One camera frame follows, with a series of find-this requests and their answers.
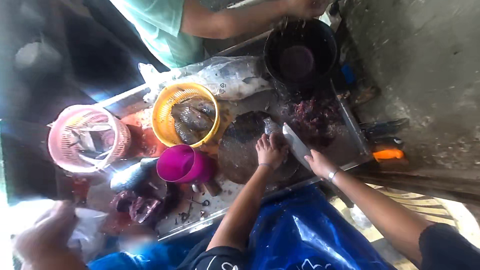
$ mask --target black bowl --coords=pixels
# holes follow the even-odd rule
[[[272,77],[287,86],[312,86],[327,77],[338,58],[332,29],[316,19],[289,21],[274,29],[264,58]]]

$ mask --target orange object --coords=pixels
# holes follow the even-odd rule
[[[212,93],[205,87],[195,83],[176,84],[165,87],[156,99],[152,113],[152,128],[157,138],[164,145],[172,147],[183,144],[177,132],[175,131],[175,121],[170,115],[173,105],[181,103],[190,98],[200,98],[209,100],[215,105],[215,120],[213,127],[209,131],[202,133],[203,139],[190,145],[191,147],[199,147],[212,138],[220,126],[220,117],[218,112],[218,104]]]
[[[401,159],[404,157],[404,153],[398,149],[388,149],[382,150],[373,153],[373,157],[380,162],[379,160],[389,160],[389,159]]]

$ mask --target plastic container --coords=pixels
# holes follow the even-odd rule
[[[152,128],[155,136],[168,147],[183,144],[177,132],[175,131],[175,120],[171,116],[173,105],[181,103],[190,98],[200,98],[209,100],[215,105],[215,120],[213,127],[209,131],[201,133],[203,139],[190,145],[198,147],[212,138],[220,126],[220,117],[218,115],[218,104],[210,91],[195,83],[175,84],[165,87],[155,101],[152,113]]]
[[[70,146],[75,141],[72,130],[98,122],[108,122],[115,135],[102,138],[103,144],[112,146],[112,152],[99,164],[91,165],[79,158],[80,146]],[[121,158],[130,145],[130,139],[128,127],[106,109],[95,105],[73,105],[64,109],[52,124],[48,134],[48,150],[53,161],[63,169],[75,173],[90,173]]]
[[[215,161],[188,145],[177,145],[165,150],[156,164],[158,176],[167,182],[204,183],[215,173]]]

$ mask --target mint green shirt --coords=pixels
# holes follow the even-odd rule
[[[204,60],[200,37],[180,32],[185,0],[110,0],[137,29],[148,49],[169,68]]]

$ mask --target knife blade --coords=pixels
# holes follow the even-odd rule
[[[310,167],[310,164],[305,160],[305,156],[310,156],[310,149],[300,140],[300,138],[295,134],[295,132],[290,128],[287,123],[283,123],[282,133],[285,139],[287,140],[288,146],[290,146],[290,151],[295,156],[295,158],[310,171],[313,171]],[[348,208],[353,208],[353,202],[345,195],[335,184],[331,181],[324,181],[327,186],[329,186],[335,194],[345,203]]]
[[[310,149],[298,138],[295,132],[290,128],[287,123],[283,123],[282,133],[285,139],[287,140],[288,146],[295,158],[303,165],[305,168],[312,170],[310,164],[305,160],[305,156],[310,155]]]

